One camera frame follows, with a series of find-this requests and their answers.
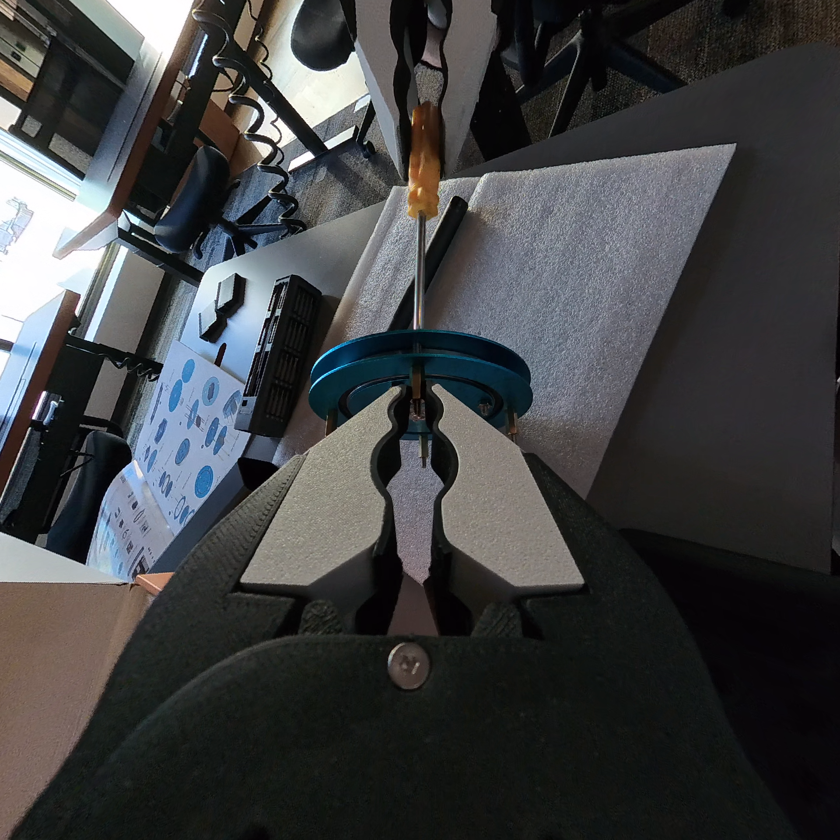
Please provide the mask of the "white foam sheet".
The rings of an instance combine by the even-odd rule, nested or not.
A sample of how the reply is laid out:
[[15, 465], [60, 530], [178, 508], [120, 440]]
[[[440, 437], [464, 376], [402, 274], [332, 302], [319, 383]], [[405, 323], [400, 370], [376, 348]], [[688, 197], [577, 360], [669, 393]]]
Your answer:
[[468, 213], [426, 325], [516, 351], [519, 440], [587, 496], [736, 150], [733, 143], [442, 182]]

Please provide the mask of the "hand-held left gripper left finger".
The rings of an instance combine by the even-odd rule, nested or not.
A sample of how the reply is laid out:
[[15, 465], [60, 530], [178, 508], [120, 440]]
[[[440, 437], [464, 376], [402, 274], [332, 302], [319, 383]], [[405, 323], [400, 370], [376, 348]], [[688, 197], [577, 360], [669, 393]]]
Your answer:
[[385, 483], [400, 465], [394, 386], [314, 445], [240, 578], [247, 592], [326, 600], [351, 633], [382, 633], [403, 571]]

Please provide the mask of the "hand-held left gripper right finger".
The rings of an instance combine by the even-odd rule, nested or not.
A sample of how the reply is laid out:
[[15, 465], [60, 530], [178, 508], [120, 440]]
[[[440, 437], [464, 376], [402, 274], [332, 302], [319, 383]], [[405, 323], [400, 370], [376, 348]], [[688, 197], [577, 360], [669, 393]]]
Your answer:
[[434, 502], [426, 588], [442, 634], [469, 634], [492, 603], [577, 592], [585, 584], [520, 447], [441, 385], [432, 468]]

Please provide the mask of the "black office chair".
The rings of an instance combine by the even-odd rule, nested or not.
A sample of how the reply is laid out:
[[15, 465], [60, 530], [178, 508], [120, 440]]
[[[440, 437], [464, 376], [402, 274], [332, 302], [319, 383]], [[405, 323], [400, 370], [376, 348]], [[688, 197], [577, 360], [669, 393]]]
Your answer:
[[513, 2], [512, 41], [500, 57], [521, 77], [520, 102], [568, 79], [549, 134], [553, 137], [569, 127], [588, 82], [594, 91], [604, 88], [609, 68], [660, 93], [684, 87], [683, 80], [626, 38], [685, 5], [686, 1]]
[[90, 458], [80, 467], [66, 504], [47, 534], [45, 547], [85, 563], [104, 494], [132, 456], [124, 438], [100, 430], [89, 433], [82, 452]]
[[290, 48], [310, 70], [335, 70], [345, 63], [353, 42], [341, 1], [304, 1], [291, 30]]
[[224, 205], [238, 184], [239, 181], [230, 179], [228, 160], [221, 151], [206, 144], [199, 148], [182, 189], [154, 226], [154, 238], [158, 245], [173, 254], [192, 250], [194, 256], [200, 259], [204, 239], [212, 228], [219, 227], [228, 239], [226, 257], [242, 256], [248, 247], [257, 246], [255, 235], [274, 232], [294, 235], [307, 228], [301, 220], [291, 217], [298, 210], [298, 202], [291, 196], [283, 199], [288, 209], [278, 223], [253, 223], [253, 218], [272, 201], [271, 196], [238, 220], [227, 220]]

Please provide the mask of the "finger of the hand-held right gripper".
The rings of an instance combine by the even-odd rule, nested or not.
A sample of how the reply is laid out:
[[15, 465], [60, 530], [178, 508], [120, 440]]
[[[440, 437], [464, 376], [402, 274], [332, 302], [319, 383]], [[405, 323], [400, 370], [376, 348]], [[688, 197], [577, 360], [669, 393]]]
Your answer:
[[407, 178], [411, 112], [418, 104], [411, 48], [417, 2], [356, 1], [354, 48], [395, 168]]
[[430, 21], [444, 31], [444, 90], [439, 99], [443, 172], [452, 175], [472, 120], [490, 54], [497, 45], [491, 1], [432, 1]]

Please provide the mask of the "printed instruction sheet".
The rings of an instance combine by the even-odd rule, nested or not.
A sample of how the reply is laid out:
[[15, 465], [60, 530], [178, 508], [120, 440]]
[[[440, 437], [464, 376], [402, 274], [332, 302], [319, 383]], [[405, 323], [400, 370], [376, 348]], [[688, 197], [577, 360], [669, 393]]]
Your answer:
[[180, 341], [172, 342], [135, 454], [173, 534], [244, 452], [249, 433], [234, 428], [243, 388]]

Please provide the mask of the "wooden edged office desk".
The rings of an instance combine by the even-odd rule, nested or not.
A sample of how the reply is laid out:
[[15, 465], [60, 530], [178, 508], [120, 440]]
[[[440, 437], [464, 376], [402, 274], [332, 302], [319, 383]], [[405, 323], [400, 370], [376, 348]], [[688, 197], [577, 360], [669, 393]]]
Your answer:
[[64, 290], [29, 316], [1, 376], [1, 490], [8, 482], [42, 393], [76, 314], [80, 295]]
[[191, 2], [175, 10], [175, 45], [158, 51], [146, 39], [80, 184], [53, 256], [97, 249], [114, 237], [124, 211], [155, 220], [171, 202], [196, 152], [198, 139], [231, 153], [238, 130], [212, 103], [213, 56], [224, 44], [193, 18], [204, 7], [233, 34], [245, 2]]

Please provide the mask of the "yellow handled screwdriver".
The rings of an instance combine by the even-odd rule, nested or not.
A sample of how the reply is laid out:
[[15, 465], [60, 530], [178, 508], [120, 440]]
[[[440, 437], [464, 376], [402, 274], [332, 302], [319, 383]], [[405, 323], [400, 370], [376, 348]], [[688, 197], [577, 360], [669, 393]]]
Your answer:
[[432, 102], [425, 101], [414, 109], [407, 195], [407, 213], [416, 222], [414, 330], [424, 328], [426, 223], [438, 214], [439, 126], [438, 107]]

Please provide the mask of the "black screwdriver bit case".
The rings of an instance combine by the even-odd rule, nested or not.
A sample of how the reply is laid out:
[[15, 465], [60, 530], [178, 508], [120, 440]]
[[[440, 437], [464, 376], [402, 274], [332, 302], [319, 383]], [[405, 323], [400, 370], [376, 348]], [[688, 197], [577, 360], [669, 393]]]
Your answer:
[[321, 291], [299, 275], [275, 282], [234, 427], [280, 438], [296, 400], [321, 305]]

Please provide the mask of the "cardboard box with white flaps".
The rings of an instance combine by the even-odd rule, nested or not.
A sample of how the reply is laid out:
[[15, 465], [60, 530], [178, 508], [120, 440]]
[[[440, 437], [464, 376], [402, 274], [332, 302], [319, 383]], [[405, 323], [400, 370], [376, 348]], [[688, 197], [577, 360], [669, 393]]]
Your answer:
[[1, 837], [74, 749], [171, 573], [130, 584], [1, 534]]

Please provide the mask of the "large window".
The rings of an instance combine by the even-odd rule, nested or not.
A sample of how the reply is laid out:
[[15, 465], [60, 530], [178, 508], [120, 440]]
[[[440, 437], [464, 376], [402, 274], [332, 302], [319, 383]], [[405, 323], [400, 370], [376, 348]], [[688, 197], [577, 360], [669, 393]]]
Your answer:
[[102, 251], [53, 256], [64, 229], [88, 220], [74, 204], [79, 180], [5, 130], [1, 135], [1, 338], [12, 342], [26, 318], [63, 290], [86, 295]]

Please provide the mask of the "printed instruction booklet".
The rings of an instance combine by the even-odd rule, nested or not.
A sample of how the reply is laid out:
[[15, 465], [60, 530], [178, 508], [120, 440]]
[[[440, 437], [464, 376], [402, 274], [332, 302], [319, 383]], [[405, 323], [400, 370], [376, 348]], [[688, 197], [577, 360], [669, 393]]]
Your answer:
[[159, 559], [174, 535], [136, 461], [112, 481], [102, 500], [87, 565], [133, 581]]

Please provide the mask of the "blue round metal turntable base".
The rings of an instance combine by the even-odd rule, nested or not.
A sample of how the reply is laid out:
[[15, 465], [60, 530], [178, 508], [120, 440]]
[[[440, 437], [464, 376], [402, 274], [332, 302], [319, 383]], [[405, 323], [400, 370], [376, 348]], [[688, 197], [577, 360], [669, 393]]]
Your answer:
[[313, 366], [309, 404], [342, 425], [393, 386], [415, 396], [433, 384], [513, 437], [532, 404], [531, 374], [520, 356], [489, 339], [434, 329], [378, 332], [339, 344]]

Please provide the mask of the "grey desk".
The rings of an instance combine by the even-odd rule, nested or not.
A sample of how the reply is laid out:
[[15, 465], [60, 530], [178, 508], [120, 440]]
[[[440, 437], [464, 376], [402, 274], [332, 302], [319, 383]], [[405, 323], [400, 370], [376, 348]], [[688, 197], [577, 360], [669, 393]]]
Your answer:
[[493, 167], [718, 144], [736, 150], [585, 498], [620, 529], [828, 573], [838, 48], [777, 51]]

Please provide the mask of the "black electric screwdriver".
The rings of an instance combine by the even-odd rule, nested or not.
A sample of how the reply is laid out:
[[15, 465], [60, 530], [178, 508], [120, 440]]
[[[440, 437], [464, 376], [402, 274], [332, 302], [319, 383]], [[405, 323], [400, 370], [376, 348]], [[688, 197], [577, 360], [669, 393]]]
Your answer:
[[[425, 298], [425, 293], [429, 289], [448, 247], [452, 244], [458, 232], [459, 226], [467, 213], [467, 208], [467, 201], [461, 196], [455, 195], [450, 199], [445, 212], [441, 216], [423, 258], [422, 298]], [[417, 298], [414, 287], [415, 282], [412, 281], [395, 312], [388, 328], [390, 331], [405, 330], [414, 326], [414, 310]]]

